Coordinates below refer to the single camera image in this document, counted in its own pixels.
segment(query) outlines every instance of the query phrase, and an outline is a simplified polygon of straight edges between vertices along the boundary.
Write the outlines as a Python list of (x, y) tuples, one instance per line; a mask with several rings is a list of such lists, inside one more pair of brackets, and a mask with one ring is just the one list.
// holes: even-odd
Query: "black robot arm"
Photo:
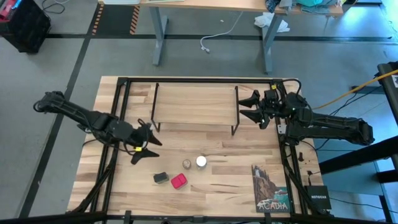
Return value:
[(240, 105), (255, 110), (240, 110), (261, 129), (266, 129), (273, 117), (286, 118), (283, 131), (289, 144), (298, 145), (305, 138), (344, 139), (353, 144), (373, 143), (373, 129), (367, 122), (357, 118), (343, 118), (314, 113), (309, 104), (297, 93), (286, 93), (283, 82), (275, 83), (273, 90), (264, 92), (264, 98), (254, 90)]
[[(34, 104), (34, 110), (40, 113), (60, 113), (76, 121), (78, 127), (105, 145), (122, 142), (124, 151), (132, 155), (131, 163), (136, 164), (143, 157), (159, 157), (147, 149), (148, 142), (161, 146), (153, 135), (151, 124), (138, 120), (141, 127), (134, 129), (131, 124), (119, 120), (117, 116), (99, 111), (90, 111), (65, 99), (60, 91), (46, 92), (45, 96)], [(126, 146), (134, 147), (128, 151)]]

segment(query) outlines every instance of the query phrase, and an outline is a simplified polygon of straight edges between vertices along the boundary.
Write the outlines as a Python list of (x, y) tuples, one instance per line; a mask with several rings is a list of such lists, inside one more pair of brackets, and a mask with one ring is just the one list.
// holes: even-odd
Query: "small round object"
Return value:
[(199, 169), (206, 167), (207, 160), (204, 156), (197, 157), (197, 166)]
[(191, 161), (189, 161), (189, 159), (185, 159), (184, 161), (182, 161), (182, 166), (184, 167), (184, 169), (191, 169)]

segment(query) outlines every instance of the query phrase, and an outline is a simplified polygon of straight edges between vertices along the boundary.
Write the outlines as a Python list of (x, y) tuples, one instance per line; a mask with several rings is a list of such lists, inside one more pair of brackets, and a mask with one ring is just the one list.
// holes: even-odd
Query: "black box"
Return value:
[(50, 30), (50, 18), (34, 0), (22, 0), (0, 21), (0, 35), (19, 52), (37, 53)]
[(331, 209), (329, 191), (327, 186), (305, 186), (311, 200), (320, 209)]
[(169, 181), (169, 175), (166, 174), (166, 172), (155, 174), (154, 175), (154, 181), (157, 184), (164, 183), (166, 181)]

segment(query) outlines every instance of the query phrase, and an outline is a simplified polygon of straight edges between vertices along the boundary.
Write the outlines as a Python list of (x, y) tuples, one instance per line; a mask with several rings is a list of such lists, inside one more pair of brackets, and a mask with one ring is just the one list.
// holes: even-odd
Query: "red block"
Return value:
[(187, 178), (183, 174), (179, 174), (172, 179), (172, 185), (177, 190), (182, 188), (185, 184), (187, 184)]

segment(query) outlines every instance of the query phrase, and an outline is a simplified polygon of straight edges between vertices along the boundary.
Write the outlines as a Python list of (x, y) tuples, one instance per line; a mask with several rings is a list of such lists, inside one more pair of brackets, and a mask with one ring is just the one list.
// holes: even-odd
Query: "black metal frame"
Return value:
[[(119, 78), (118, 84), (115, 91), (114, 101), (112, 105), (112, 114), (116, 113), (116, 108), (118, 105), (118, 99), (121, 92), (121, 88), (123, 84), (126, 85), (124, 89), (124, 98), (121, 107), (120, 119), (124, 119), (126, 115), (127, 101), (129, 96), (129, 90), (132, 83), (135, 82), (172, 82), (172, 83), (263, 83), (272, 85), (273, 82), (279, 82), (280, 79), (245, 79), (245, 78)], [(275, 119), (277, 124), (281, 124), (281, 120), (279, 118)], [(106, 177), (103, 176), (105, 165), (106, 165), (106, 157), (108, 155), (108, 147), (103, 148), (103, 154), (101, 155), (101, 160), (98, 169), (97, 183), (96, 186), (93, 187), (94, 197), (92, 197), (90, 212), (86, 213), (85, 210), (68, 212), (63, 215), (50, 215), (44, 217), (30, 217), (24, 219), (11, 219), (11, 220), (0, 220), (0, 224), (10, 224), (10, 223), (91, 223), (97, 221), (103, 221), (106, 223), (107, 220), (124, 220), (124, 223), (133, 223), (134, 220), (178, 220), (178, 221), (188, 221), (193, 223), (203, 223), (210, 221), (218, 221), (218, 222), (261, 222), (266, 224), (271, 224), (271, 222), (293, 222), (293, 223), (374, 223), (378, 222), (370, 222), (364, 220), (352, 220), (347, 218), (334, 218), (328, 215), (307, 215), (307, 206), (302, 204), (302, 202), (311, 202), (308, 194), (305, 193), (305, 190), (301, 184), (300, 170), (298, 166), (297, 155), (295, 153), (295, 147), (289, 146), (292, 153), (292, 160), (294, 168), (291, 169), (289, 166), (289, 162), (286, 156), (286, 145), (284, 142), (284, 134), (279, 134), (278, 130), (278, 140), (279, 140), (279, 148), (282, 156), (282, 165), (284, 165), (285, 169), (285, 179), (287, 184), (287, 190), (289, 193), (290, 207), (291, 207), (291, 217), (290, 218), (272, 218), (269, 213), (265, 213), (264, 217), (204, 217), (204, 216), (190, 216), (190, 217), (179, 217), (179, 216), (153, 216), (153, 215), (132, 215), (131, 211), (126, 211), (124, 215), (107, 215), (109, 200), (111, 195), (111, 187), (113, 184), (114, 171), (116, 168), (116, 159), (118, 157), (118, 150), (114, 149), (111, 162), (109, 162), (109, 174), (108, 175), (108, 183), (106, 185), (106, 190), (104, 193), (104, 202), (100, 212), (96, 212), (96, 205), (98, 203), (98, 194), (94, 189), (98, 186), (101, 186), (103, 183), (103, 179)], [(298, 190), (298, 195), (300, 197), (300, 204), (303, 214), (298, 214), (295, 212), (294, 200), (292, 194), (292, 186), (290, 181), (292, 181)], [(314, 211), (313, 203), (307, 203), (308, 206)]]
[[(154, 116), (155, 116), (155, 109), (156, 109), (156, 99), (157, 99), (157, 90), (159, 88), (159, 83), (156, 83), (155, 86), (155, 95), (154, 95), (154, 102), (152, 104), (152, 111), (150, 113), (150, 121), (152, 122), (152, 124), (154, 125), (155, 129), (157, 132), (160, 132), (160, 124), (161, 122), (159, 122), (159, 125), (156, 125), (156, 122), (154, 121)], [(238, 129), (238, 126), (240, 124), (240, 118), (239, 118), (239, 93), (238, 93), (238, 86), (235, 86), (235, 95), (236, 95), (236, 125), (231, 126), (231, 133), (232, 136), (235, 135), (236, 130)]]
[[(398, 69), (398, 62), (390, 62), (388, 64), (379, 64), (377, 66), (379, 72), (375, 74), (375, 77), (379, 77), (383, 74), (387, 74)], [(394, 115), (395, 121), (398, 125), (398, 88), (394, 84), (394, 77), (386, 77), (379, 80), (380, 86), (365, 86), (362, 89), (356, 91), (361, 94), (385, 94), (389, 102), (392, 114)], [(349, 152), (342, 156), (338, 156), (333, 159), (319, 163), (322, 174), (330, 172), (336, 172), (341, 169), (347, 169), (353, 166), (359, 166), (367, 162), (373, 162), (386, 157), (391, 157), (394, 169), (380, 172), (376, 166), (376, 178), (381, 184), (383, 195), (379, 196), (386, 222), (392, 223), (394, 221), (394, 215), (390, 211), (390, 203), (386, 198), (386, 190), (383, 186), (384, 183), (397, 182), (398, 181), (398, 136), (386, 139), (377, 144), (364, 147), (360, 150)]]

